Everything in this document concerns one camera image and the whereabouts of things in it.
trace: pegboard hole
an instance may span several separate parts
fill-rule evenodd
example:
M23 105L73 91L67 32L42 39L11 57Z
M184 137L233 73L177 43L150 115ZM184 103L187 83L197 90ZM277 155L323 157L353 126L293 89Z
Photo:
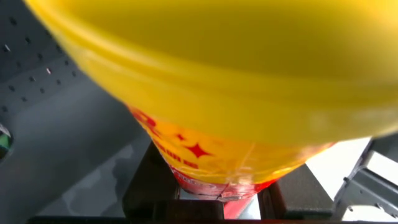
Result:
M55 47L57 48L58 53L62 53L62 49L58 44Z
M10 52L11 49L8 47L7 44L4 44L4 45L2 46L2 51L4 51L4 52Z
M8 18L8 21L10 21L11 25L13 26L16 26L18 24L17 20L14 17Z
M25 43L29 45L30 43L32 43L32 41L29 37L25 37Z
M48 30L45 30L44 32L45 32L45 35L51 37L51 34L50 34L50 32Z

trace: gray pegboard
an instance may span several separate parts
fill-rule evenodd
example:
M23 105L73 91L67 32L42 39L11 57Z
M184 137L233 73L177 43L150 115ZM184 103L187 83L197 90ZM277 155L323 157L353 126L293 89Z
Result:
M22 0L0 0L0 123L14 136L12 152L0 161L2 224L24 223L44 208L58 214L52 204L68 189L125 146L132 146L136 161L143 154L136 150L150 142L126 107L79 71ZM120 191L129 182L125 176L134 174L131 165L121 177L102 172L104 181L117 180ZM97 207L109 203L103 193L95 198ZM121 213L120 204L112 211Z
M0 1L0 28L0 116L86 78L22 1Z

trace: white surface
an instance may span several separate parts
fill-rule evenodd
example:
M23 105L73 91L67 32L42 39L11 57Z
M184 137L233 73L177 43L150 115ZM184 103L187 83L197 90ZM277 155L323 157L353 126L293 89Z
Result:
M355 205L347 208L343 221L398 222L398 219L374 206Z
M368 160L366 167L389 182L398 185L398 175L396 172L398 170L398 163L395 161L376 151L372 151L370 152L370 159Z
M343 141L309 159L306 164L333 200L371 138Z

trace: red star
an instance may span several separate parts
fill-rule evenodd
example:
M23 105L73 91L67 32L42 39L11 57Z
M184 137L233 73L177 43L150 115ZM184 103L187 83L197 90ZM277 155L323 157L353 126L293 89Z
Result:
M196 145L192 146L192 147L188 147L188 146L184 146L185 148L187 148L189 151L191 151L192 153L194 153L194 155L199 158L201 156L212 156L212 154L205 152L197 143Z
M177 138L179 138L180 141L185 140L185 138L184 138L181 134L178 134L178 135L177 135Z

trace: yellow bucket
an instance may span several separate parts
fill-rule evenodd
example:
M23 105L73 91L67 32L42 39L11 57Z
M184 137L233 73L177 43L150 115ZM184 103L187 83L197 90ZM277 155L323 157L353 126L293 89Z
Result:
M396 0L25 1L196 185L397 129Z

